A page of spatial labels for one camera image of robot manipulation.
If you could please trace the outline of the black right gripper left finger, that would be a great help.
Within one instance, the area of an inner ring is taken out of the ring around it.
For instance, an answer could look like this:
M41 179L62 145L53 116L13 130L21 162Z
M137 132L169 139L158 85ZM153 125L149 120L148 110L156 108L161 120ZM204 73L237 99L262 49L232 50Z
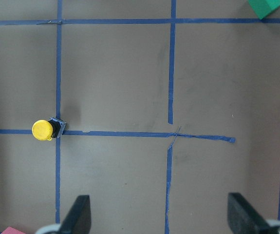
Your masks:
M79 195L58 229L58 234L89 234L92 226L89 195Z

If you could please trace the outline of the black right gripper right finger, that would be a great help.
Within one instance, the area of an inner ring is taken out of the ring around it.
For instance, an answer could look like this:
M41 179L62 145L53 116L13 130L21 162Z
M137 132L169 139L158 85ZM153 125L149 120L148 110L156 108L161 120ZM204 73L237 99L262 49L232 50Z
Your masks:
M240 193L229 193L227 222L234 234L280 234L280 221L264 219Z

